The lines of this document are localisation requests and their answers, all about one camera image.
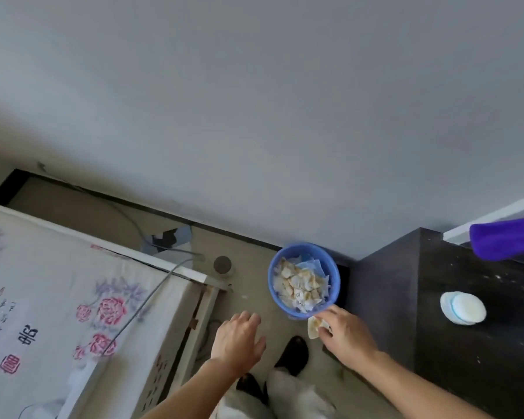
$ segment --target black shoe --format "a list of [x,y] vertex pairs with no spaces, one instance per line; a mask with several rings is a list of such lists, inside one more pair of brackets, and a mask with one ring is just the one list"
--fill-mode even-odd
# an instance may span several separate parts
[[258,381],[250,373],[241,376],[241,378],[237,381],[237,390],[250,394],[265,405],[268,405],[268,398],[264,396],[260,386],[258,385]]
[[299,375],[308,363],[308,345],[302,337],[295,335],[283,350],[274,367],[285,367],[294,377]]

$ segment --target purple towel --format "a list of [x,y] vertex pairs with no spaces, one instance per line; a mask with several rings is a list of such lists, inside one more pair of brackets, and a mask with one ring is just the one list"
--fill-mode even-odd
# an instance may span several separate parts
[[524,219],[471,225],[470,241],[480,259],[510,259],[524,253]]

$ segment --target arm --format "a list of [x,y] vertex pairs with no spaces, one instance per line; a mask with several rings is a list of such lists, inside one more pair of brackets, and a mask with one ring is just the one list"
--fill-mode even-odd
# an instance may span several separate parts
[[384,394],[406,419],[491,418],[379,351],[363,321],[346,310],[331,306],[316,316],[332,329],[333,335],[318,329],[328,350]]
[[259,315],[248,312],[225,321],[217,330],[210,360],[142,419],[208,419],[233,382],[262,357],[265,338],[255,344],[260,322]]

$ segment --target light-colored pants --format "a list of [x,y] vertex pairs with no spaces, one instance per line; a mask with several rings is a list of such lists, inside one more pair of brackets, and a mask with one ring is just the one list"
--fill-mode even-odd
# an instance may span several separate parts
[[282,370],[273,369],[266,380],[270,407],[257,398],[230,389],[210,419],[336,419],[335,407],[314,386]]

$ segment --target floor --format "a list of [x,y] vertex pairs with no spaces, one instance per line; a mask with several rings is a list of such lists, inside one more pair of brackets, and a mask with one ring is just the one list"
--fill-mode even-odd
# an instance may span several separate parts
[[[119,205],[140,225],[146,235],[181,226],[182,223],[152,213]],[[97,236],[107,241],[140,249],[136,230],[119,213],[86,194],[30,178],[8,207],[33,216]],[[265,335],[267,348],[252,373],[259,382],[278,360],[294,335],[304,337],[311,353],[300,377],[319,388],[346,418],[399,418],[399,413],[361,380],[322,352],[319,339],[309,340],[306,321],[290,320],[273,302],[266,283],[268,263],[273,250],[234,239],[216,232],[192,227],[192,250],[212,260],[228,256],[235,266],[228,278],[232,291],[219,296],[212,319],[224,321],[243,310],[262,317],[259,334]],[[195,261],[194,269],[210,274],[210,262]],[[214,321],[212,330],[217,327]]]

